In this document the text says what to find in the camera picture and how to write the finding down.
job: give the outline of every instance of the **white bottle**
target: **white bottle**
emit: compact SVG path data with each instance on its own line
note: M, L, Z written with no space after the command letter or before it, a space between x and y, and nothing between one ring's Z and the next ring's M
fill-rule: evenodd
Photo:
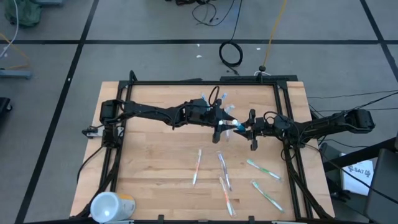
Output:
M102 192L91 203L90 213L98 223L125 220L136 209L136 201L130 195Z

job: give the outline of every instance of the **label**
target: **label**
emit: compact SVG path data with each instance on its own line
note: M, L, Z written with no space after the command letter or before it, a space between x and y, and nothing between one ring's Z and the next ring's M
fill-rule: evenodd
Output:
M134 200L134 198L131 195L126 195L126 194L118 194L119 198L122 200Z

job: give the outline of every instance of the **wooden table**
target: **wooden table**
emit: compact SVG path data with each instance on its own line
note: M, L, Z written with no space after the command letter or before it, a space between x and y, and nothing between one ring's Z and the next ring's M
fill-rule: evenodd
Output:
M102 84L93 125L99 125L101 103L116 97L117 86L117 82ZM303 83L288 82L288 87L294 119L300 122L310 120ZM132 88L131 100L167 108L200 98L201 93L208 96L212 88L137 85ZM236 109L231 114L240 121L247 120L251 108L256 110L257 116L266 111L276 111L272 87L220 86L220 97L223 93L228 94L224 105L235 105ZM250 215L254 215L256 220L294 220L286 163L280 158L282 143L272 137L257 138L258 149L250 151L250 142L237 134L232 134L229 142L222 135L218 144L211 143L212 134L213 129L208 127L187 125L172 131L170 126L160 121L128 120L116 192L136 199L137 209L131 218L155 220L163 214L166 220L231 220L218 180L222 171L216 152L222 151L233 187L229 196L238 215L235 220L247 220ZM85 159L100 144L100 138L88 140ZM314 139L309 144L317 146ZM202 159L197 184L193 187L199 149L203 151ZM98 188L104 152L82 170L71 215L80 212ZM310 147L301 152L308 189L326 212L334 216L320 154ZM280 175L283 182L248 165L247 159ZM284 208L285 213L280 213L250 184L252 179ZM304 217L305 207L299 188L297 192Z

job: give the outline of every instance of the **black floor line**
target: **black floor line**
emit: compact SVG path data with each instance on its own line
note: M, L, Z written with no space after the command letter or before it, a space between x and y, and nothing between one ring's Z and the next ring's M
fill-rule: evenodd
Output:
M360 0L360 1L361 1L363 9L365 10L366 16L369 19L369 22L371 23L371 26L373 28L373 31L374 31L377 39L381 42L381 44L380 44L381 49L383 50L384 55L386 56L388 64L390 65L391 70L392 70L394 76L396 77L396 80L398 81L398 67L397 67L396 61L394 60L394 57L391 55L391 52L388 49L387 44L384 42L383 35L381 34L380 29L377 26L376 21L374 20L374 17L372 15L372 12L371 12L368 4L366 3L365 0Z
M77 64L79 62L79 58L81 55L81 51L84 46L84 41L87 38L88 31L90 29L91 22L94 17L94 13L96 11L99 0L94 0L93 5L91 6L90 13L88 14L88 18L85 24L85 28L83 29L83 33L80 37L80 42L76 48L75 56L73 57L72 64L70 65L68 75L65 79L65 83L63 84L63 88L61 91L60 98L57 103L57 107L55 108L54 115L52 117L49 130L47 131L47 135L45 136L44 143L42 149L39 154L39 158L37 159L35 169L33 171L32 177L30 178L29 184L27 186L27 190L22 201L21 207L19 208L16 222L15 223L23 223L26 217L26 214L29 209L30 202L32 201L32 197L34 195L37 183L39 181L40 173L43 169L45 158L50 149L51 141L55 133L55 129L57 128L58 121L61 116L63 105L65 104L65 100L67 98L67 94L69 91L70 84L73 80L73 75L75 74L75 70Z
M87 40L85 44L119 44L119 45L145 45L145 44L222 44L229 40L222 39L192 39L192 40ZM268 44L268 39L234 39L237 44ZM319 45L361 45L380 44L378 40L273 40L272 44L319 44Z
M15 40L13 44L79 44L80 40ZM5 40L0 40L0 44L8 44Z
M168 39L168 40L85 40L84 44L118 44L118 45L149 45L149 44L221 44L223 39ZM268 44L268 39L236 39L237 44ZM80 40L15 40L14 44L79 44ZM398 40L273 40L272 44L308 44L308 45L369 45L398 44Z

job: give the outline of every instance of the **yellow cable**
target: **yellow cable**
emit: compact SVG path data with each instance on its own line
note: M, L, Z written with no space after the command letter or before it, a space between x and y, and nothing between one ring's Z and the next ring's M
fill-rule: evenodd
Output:
M26 59L26 62L27 62L26 65L15 65L15 66L8 67L8 68L6 68L6 69L9 70L9 69L16 69L16 68L26 68L26 67L29 67L29 65L30 65L30 59L29 59L29 57L26 56L26 54L25 54L23 51L21 51L17 46L15 46L14 44L12 44L12 43L7 39L7 37L6 37L4 34L0 33L0 36L1 36L5 41L7 41L7 42L10 44L10 46L13 47L18 53L20 53L20 54Z
M267 47L267 51L266 51L266 57L264 59L264 63L262 64L262 66L264 66L264 67L266 66L266 63L267 63L267 60L268 60L269 51L271 49L272 38L274 38L274 34L275 34L275 31L276 31L276 28L278 27L278 23L280 21L280 18L282 17L282 14L285 11L286 2L287 2L287 0L284 0L284 3L282 5L282 9L280 9L278 18L275 21L274 28L272 28L271 37L269 38L268 47Z

